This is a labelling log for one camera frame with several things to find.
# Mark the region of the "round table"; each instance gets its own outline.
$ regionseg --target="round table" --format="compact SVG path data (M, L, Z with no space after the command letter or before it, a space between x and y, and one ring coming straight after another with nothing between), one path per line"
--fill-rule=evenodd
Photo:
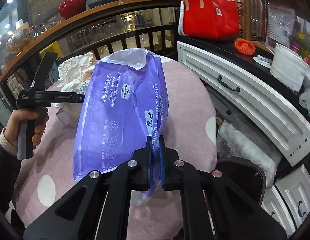
M161 57L167 85L169 111L164 131L166 147L180 159L210 172L215 168L215 109L200 79L185 66ZM59 90L54 84L50 90ZM13 203L26 226L74 186L73 146L76 128L65 126L50 107L49 121L34 157L22 162ZM169 239L183 226L179 191L159 186L152 198L130 206L127 240Z

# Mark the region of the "drawer front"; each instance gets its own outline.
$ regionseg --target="drawer front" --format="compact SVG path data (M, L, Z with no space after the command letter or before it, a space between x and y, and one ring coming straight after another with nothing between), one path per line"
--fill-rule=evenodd
M285 229L287 236L290 236L295 232L292 217L274 186L266 189L262 208Z
M210 52L177 43L178 60L246 114L293 166L310 152L310 124L269 85Z
M302 165L275 185L289 207L299 227L310 212L310 175Z

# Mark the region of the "red tote bag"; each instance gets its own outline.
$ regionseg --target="red tote bag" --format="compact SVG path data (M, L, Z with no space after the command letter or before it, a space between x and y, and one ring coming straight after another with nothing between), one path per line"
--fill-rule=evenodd
M239 34L236 2L183 0L178 32L183 36L231 41Z

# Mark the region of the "white container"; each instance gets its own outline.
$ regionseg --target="white container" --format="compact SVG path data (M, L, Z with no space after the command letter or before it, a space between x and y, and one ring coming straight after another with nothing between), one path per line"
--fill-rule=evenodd
M300 55L277 43L270 72L284 85L299 92L310 68Z

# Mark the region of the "sweater cuff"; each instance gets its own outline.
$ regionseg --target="sweater cuff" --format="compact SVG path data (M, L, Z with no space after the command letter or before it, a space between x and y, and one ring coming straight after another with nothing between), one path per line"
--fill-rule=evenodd
M6 152L16 157L17 149L9 141L6 140L4 136L5 129L6 128L2 129L2 133L0 134L0 145Z

